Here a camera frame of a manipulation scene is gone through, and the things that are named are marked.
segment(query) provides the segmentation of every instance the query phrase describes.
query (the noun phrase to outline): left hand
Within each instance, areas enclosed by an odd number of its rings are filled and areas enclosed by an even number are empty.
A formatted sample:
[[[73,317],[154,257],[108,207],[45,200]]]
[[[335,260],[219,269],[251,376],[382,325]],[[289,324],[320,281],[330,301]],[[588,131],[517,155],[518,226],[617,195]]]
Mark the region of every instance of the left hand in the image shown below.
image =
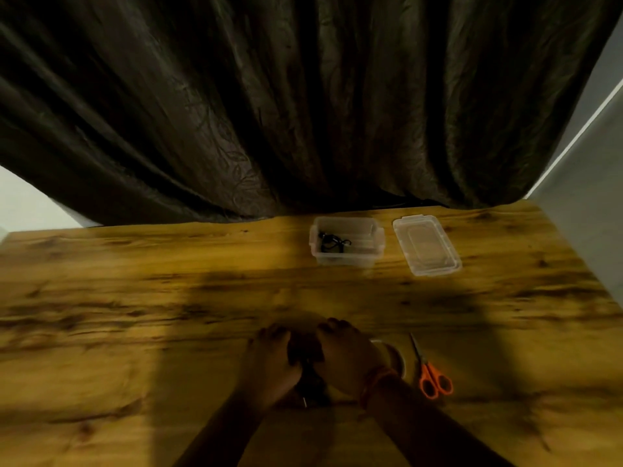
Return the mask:
[[[300,362],[288,363],[290,336],[290,331],[278,324],[262,328],[249,341],[242,358],[235,393],[260,414],[292,390],[303,373]]]

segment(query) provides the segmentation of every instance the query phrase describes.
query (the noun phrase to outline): dark curtain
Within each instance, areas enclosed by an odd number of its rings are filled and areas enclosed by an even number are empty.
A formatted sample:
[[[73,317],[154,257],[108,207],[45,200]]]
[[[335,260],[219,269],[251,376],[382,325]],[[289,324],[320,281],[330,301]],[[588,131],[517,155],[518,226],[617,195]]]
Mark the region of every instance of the dark curtain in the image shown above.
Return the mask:
[[[521,198],[623,0],[1,0],[0,165],[97,222]]]

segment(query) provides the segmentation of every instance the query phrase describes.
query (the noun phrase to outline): plastic lid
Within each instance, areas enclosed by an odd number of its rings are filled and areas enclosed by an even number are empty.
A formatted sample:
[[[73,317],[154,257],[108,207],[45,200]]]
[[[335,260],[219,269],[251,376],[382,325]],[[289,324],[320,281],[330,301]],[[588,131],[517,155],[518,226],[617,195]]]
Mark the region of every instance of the plastic lid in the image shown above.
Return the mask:
[[[394,231],[414,275],[441,275],[463,267],[448,235],[434,216],[405,216]]]

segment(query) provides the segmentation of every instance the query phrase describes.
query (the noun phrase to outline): orange scissors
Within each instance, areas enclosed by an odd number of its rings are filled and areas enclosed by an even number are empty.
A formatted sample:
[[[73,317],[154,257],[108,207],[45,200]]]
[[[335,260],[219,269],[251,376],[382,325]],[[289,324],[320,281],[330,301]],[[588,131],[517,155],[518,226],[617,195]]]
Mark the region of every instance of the orange scissors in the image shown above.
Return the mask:
[[[454,392],[452,381],[443,375],[438,369],[429,363],[428,359],[417,345],[416,337],[410,332],[413,348],[416,350],[416,356],[420,365],[420,390],[429,400],[438,398],[439,394],[450,395]]]

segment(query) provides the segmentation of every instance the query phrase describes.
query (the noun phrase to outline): bracelet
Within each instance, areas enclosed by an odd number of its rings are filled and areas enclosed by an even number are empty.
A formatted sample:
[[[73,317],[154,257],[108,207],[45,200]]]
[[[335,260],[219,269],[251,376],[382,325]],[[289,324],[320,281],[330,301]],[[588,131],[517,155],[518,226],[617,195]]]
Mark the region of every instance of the bracelet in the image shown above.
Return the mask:
[[[386,365],[380,365],[379,367],[372,369],[368,372],[368,375],[364,379],[363,389],[359,396],[359,405],[364,410],[368,408],[368,400],[372,394],[373,388],[379,383],[382,378],[387,376],[398,376],[398,373]]]

